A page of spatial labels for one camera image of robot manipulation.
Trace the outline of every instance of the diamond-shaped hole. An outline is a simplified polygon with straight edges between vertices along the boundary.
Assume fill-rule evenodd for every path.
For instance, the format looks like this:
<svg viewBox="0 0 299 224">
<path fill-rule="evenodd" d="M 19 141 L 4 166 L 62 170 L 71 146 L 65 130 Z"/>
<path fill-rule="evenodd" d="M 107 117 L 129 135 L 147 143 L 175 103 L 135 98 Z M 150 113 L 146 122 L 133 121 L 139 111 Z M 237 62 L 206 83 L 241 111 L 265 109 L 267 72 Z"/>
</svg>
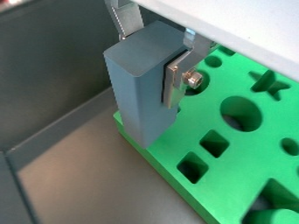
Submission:
<svg viewBox="0 0 299 224">
<path fill-rule="evenodd" d="M 295 142 L 294 139 L 291 138 L 285 138 L 282 140 L 282 147 L 285 149 L 285 152 L 290 155 L 290 156 L 298 156 L 299 155 L 299 145 Z"/>
<path fill-rule="evenodd" d="M 230 142 L 215 130 L 211 130 L 201 140 L 201 146 L 218 158 L 230 147 Z"/>
<path fill-rule="evenodd" d="M 197 184 L 209 170 L 207 164 L 201 160 L 194 152 L 190 152 L 178 164 L 178 170 L 183 176 Z"/>
</svg>

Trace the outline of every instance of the green foam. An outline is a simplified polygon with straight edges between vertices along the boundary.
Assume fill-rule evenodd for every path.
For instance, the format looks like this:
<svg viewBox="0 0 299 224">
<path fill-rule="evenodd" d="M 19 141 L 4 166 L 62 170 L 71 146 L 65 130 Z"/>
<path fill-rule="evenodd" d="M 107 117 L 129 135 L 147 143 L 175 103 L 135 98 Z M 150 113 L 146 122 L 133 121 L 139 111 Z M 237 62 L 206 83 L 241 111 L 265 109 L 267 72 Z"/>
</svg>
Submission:
<svg viewBox="0 0 299 224">
<path fill-rule="evenodd" d="M 209 223 L 299 223 L 299 84 L 223 46 L 198 69 L 206 82 L 154 144 L 117 113 L 119 131 Z M 253 212 L 258 197 L 270 207 Z"/>
</svg>

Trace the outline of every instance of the metal bracket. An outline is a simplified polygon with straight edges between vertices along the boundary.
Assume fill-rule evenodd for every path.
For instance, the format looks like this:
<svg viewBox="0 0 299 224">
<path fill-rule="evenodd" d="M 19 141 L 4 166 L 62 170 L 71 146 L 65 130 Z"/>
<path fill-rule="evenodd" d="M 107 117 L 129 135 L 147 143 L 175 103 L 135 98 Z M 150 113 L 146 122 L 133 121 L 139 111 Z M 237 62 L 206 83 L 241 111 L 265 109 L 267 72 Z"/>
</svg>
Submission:
<svg viewBox="0 0 299 224">
<path fill-rule="evenodd" d="M 187 52 L 173 62 L 165 71 L 163 104 L 170 109 L 178 105 L 187 87 L 198 88 L 202 84 L 202 74 L 195 66 L 210 53 L 213 41 L 186 29 L 183 43 Z"/>
<path fill-rule="evenodd" d="M 119 39 L 145 28 L 145 22 L 137 3 L 130 0 L 106 0 L 107 9 L 113 17 Z"/>
</svg>

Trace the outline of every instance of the gray rectangular block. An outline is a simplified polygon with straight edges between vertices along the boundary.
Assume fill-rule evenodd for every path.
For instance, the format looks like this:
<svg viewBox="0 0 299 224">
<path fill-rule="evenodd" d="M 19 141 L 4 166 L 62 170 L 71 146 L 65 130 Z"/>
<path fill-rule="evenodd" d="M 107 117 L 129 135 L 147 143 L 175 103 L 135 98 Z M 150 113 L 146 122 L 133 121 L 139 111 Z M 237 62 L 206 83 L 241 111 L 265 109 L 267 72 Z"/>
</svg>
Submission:
<svg viewBox="0 0 299 224">
<path fill-rule="evenodd" d="M 143 148 L 177 117 L 162 101 L 165 65 L 183 50 L 183 33 L 155 22 L 105 52 L 126 132 Z"/>
</svg>

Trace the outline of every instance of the circular hole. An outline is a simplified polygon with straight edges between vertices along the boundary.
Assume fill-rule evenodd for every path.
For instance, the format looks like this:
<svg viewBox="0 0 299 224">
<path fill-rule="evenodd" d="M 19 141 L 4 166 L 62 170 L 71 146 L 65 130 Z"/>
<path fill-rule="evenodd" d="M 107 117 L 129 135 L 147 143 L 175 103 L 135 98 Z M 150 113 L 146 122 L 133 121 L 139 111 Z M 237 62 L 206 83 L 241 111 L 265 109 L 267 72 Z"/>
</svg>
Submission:
<svg viewBox="0 0 299 224">
<path fill-rule="evenodd" d="M 207 57 L 205 59 L 205 62 L 210 67 L 221 67 L 221 65 L 222 65 L 221 58 L 218 58 L 217 56 Z"/>
<path fill-rule="evenodd" d="M 291 138 L 285 138 L 282 140 L 282 147 L 285 149 L 285 152 L 291 155 L 291 156 L 298 156 L 299 155 L 299 145 L 295 142 L 294 139 Z"/>
<path fill-rule="evenodd" d="M 202 93 L 205 91 L 205 89 L 209 87 L 210 83 L 211 83 L 211 77 L 209 76 L 209 74 L 199 70 L 199 73 L 202 74 L 203 76 L 203 81 L 202 81 L 202 84 L 198 88 L 191 88 L 191 87 L 187 87 L 186 89 L 186 94 L 185 95 L 198 95 L 199 93 Z"/>
<path fill-rule="evenodd" d="M 258 106 L 239 96 L 231 96 L 222 102 L 221 114 L 229 126 L 241 131 L 254 131 L 262 124 Z"/>
</svg>

